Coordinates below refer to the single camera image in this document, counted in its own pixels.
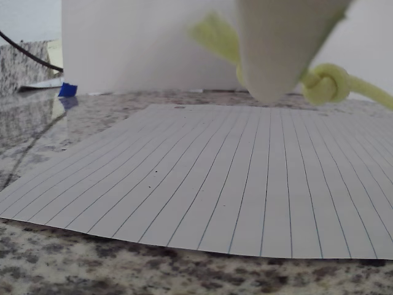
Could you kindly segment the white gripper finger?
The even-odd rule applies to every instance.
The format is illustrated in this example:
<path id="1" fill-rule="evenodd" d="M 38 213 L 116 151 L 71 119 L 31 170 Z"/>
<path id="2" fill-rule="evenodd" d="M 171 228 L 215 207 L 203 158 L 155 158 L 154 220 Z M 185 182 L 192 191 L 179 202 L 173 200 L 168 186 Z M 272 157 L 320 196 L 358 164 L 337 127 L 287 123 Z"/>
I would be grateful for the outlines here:
<path id="1" fill-rule="evenodd" d="M 272 103 L 291 91 L 350 1 L 236 1 L 244 87 Z"/>

